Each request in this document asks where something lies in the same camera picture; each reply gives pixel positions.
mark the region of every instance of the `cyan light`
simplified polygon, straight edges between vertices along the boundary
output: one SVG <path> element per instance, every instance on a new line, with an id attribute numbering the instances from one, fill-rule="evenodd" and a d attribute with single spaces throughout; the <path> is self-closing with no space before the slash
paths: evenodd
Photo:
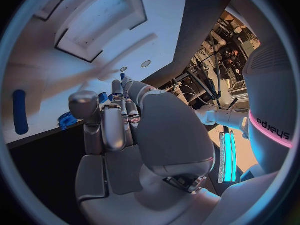
<path id="1" fill-rule="evenodd" d="M 231 137 L 231 144 L 232 144 L 232 181 L 235 182 L 237 179 L 237 149 L 236 149 L 236 140 L 234 132 L 231 131 L 230 133 Z"/>
<path id="2" fill-rule="evenodd" d="M 232 154 L 232 143 L 231 136 L 229 133 L 225 133 L 225 176 L 224 182 L 232 181 L 232 172 L 233 172 L 233 154 Z"/>

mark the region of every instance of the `pink light ring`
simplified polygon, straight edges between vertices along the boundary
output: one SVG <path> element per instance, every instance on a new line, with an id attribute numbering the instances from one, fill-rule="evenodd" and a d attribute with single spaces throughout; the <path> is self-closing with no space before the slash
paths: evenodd
<path id="1" fill-rule="evenodd" d="M 253 124 L 254 127 L 256 127 L 256 129 L 258 129 L 262 134 L 264 134 L 265 136 L 267 136 L 269 139 L 272 139 L 273 141 L 275 141 L 276 143 L 285 146 L 289 149 L 291 149 L 293 147 L 291 141 L 284 141 L 279 139 L 278 137 L 275 137 L 274 133 L 272 133 L 271 131 L 265 130 L 262 127 L 259 126 L 257 120 L 253 117 L 251 110 L 249 110 L 249 120 L 251 121 L 251 123 Z"/>

